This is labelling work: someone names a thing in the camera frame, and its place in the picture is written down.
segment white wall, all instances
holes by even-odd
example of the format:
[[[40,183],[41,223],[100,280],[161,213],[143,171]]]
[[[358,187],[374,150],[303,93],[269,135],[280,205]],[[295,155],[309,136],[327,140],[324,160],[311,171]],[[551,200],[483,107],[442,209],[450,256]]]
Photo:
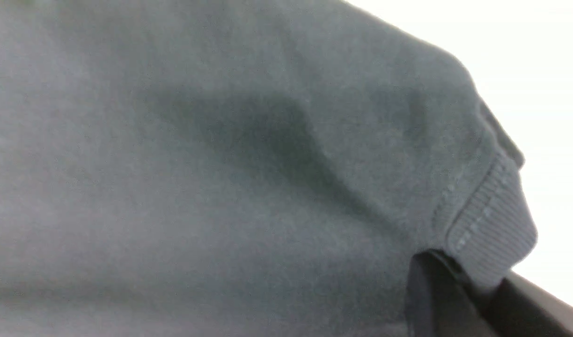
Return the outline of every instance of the white wall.
[[[456,55],[526,155],[539,243],[516,268],[573,305],[573,0],[349,0]]]

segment seam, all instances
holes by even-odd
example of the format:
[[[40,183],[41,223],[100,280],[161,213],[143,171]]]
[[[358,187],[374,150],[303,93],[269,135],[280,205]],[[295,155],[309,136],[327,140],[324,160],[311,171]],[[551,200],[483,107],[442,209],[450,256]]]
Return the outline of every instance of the seam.
[[[486,136],[487,136],[487,132],[486,132],[486,130],[483,130],[481,135],[480,135],[480,142],[477,145],[477,149],[475,151],[475,155],[474,155],[474,158],[472,161],[473,163],[477,162],[478,158],[484,154],[484,147],[485,147],[484,143],[486,142],[486,138],[487,138]],[[445,209],[445,204],[447,204],[447,202],[451,198],[451,195],[453,195],[456,192],[457,187],[458,187],[458,183],[462,179],[462,177],[465,175],[468,166],[469,166],[469,164],[462,166],[460,172],[457,175],[455,175],[453,181],[451,183],[447,184],[447,187],[445,187],[443,192],[441,192],[441,197],[439,198],[439,201],[436,204],[434,211],[432,212],[431,223],[432,223],[432,229],[433,230],[436,230],[436,220],[438,219],[438,216],[440,215],[442,210]],[[449,236],[449,232],[451,232],[451,228],[453,228],[454,223],[455,223],[455,219],[453,219],[453,221],[450,224],[445,225],[445,226],[447,226],[445,228],[445,231],[444,231],[445,232],[445,238],[447,238]]]
[[[486,203],[486,205],[484,206],[484,208],[481,211],[481,214],[479,215],[479,217],[477,217],[477,219],[473,220],[470,225],[468,226],[468,228],[464,231],[464,233],[462,234],[462,236],[460,237],[460,239],[457,241],[457,243],[455,243],[453,250],[456,254],[459,254],[463,248],[466,247],[467,243],[473,239],[473,236],[479,231],[480,226],[483,226],[484,222],[490,218],[490,215],[492,214],[492,204],[494,203],[494,201],[496,199],[498,199],[498,196],[501,192],[501,190],[503,189],[503,187],[507,184],[507,167],[505,165],[503,165],[502,163],[499,162],[499,159],[497,159],[497,161],[495,163],[493,163],[493,167],[492,169],[487,173],[487,175],[489,175],[490,173],[494,173],[495,171],[495,166],[499,165],[501,166],[502,169],[502,178],[501,179],[497,179],[497,188],[495,189],[494,193],[492,194],[492,196],[490,196],[490,198],[488,198],[488,201]]]

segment fleece fabric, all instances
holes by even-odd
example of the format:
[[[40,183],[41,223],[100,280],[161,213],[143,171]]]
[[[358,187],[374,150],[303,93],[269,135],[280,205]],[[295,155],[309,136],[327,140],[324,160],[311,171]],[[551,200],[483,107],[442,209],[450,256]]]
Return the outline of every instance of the fleece fabric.
[[[344,2],[0,0],[0,337],[404,337],[413,254],[532,249],[522,162]]]

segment black object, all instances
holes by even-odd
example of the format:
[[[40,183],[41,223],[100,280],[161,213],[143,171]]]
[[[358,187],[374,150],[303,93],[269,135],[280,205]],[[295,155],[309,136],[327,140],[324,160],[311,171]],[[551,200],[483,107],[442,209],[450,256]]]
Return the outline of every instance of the black object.
[[[477,296],[463,271],[440,252],[413,257],[405,314],[411,337],[573,337],[560,319],[573,308],[521,278],[507,278],[488,298]],[[547,311],[541,305],[548,299]]]

